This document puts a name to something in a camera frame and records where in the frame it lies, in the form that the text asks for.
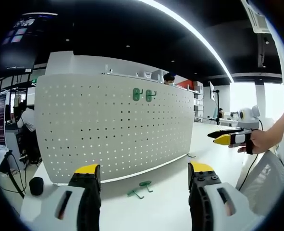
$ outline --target black ceiling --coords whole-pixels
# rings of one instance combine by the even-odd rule
[[[217,51],[230,73],[281,72],[271,35],[253,33],[240,0],[158,2],[193,25]],[[7,9],[8,20],[1,28],[0,38],[21,13],[59,14],[54,33],[38,54],[37,64],[47,62],[52,51],[73,50],[76,55],[106,56],[148,64],[203,82],[210,76],[225,74],[190,31],[165,13],[137,0],[72,0],[66,3],[30,0],[6,6],[16,7],[17,11]],[[264,50],[262,66],[265,67],[258,63],[261,50]],[[214,80],[215,85],[226,83],[226,78]]]

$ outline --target human hand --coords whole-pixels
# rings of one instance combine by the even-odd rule
[[[269,147],[271,142],[269,142],[270,139],[266,131],[261,131],[261,130],[252,131],[251,140],[254,144],[253,154],[263,153],[269,148],[271,148]],[[240,146],[243,146],[243,147],[238,149],[239,153],[243,153],[247,151],[247,148],[245,147],[246,146],[245,143],[240,144]]]

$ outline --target person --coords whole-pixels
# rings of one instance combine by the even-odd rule
[[[30,163],[37,164],[41,155],[36,136],[35,112],[26,106],[26,102],[19,103],[19,108],[22,114],[17,126],[22,129],[20,132],[22,149],[25,150],[25,156],[27,155]]]
[[[267,131],[254,130],[251,134],[251,140],[254,144],[253,146],[253,154],[263,153],[271,147],[277,145],[282,141],[284,133],[284,113],[277,120],[277,122]],[[246,147],[241,147],[238,149],[239,153],[246,152]]]
[[[224,117],[224,111],[223,109],[219,109],[219,118],[223,118]]]
[[[27,127],[30,132],[35,131],[35,112],[33,109],[28,108],[25,102],[19,103],[20,111],[22,112],[20,119],[17,122],[18,128],[22,128],[23,125]]]
[[[170,72],[163,76],[164,84],[174,86],[175,76],[173,76]]]

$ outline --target black cylinder object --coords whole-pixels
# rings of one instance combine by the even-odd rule
[[[40,196],[44,191],[44,180],[41,177],[34,177],[30,180],[29,186],[33,196]]]

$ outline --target window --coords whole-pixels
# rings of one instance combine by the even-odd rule
[[[284,85],[265,83],[266,118],[278,120],[284,112]]]
[[[20,102],[25,100],[25,93],[12,93],[11,96],[11,113],[13,113],[13,107],[18,107]]]
[[[257,105],[255,83],[230,84],[230,111],[238,112],[241,108]]]

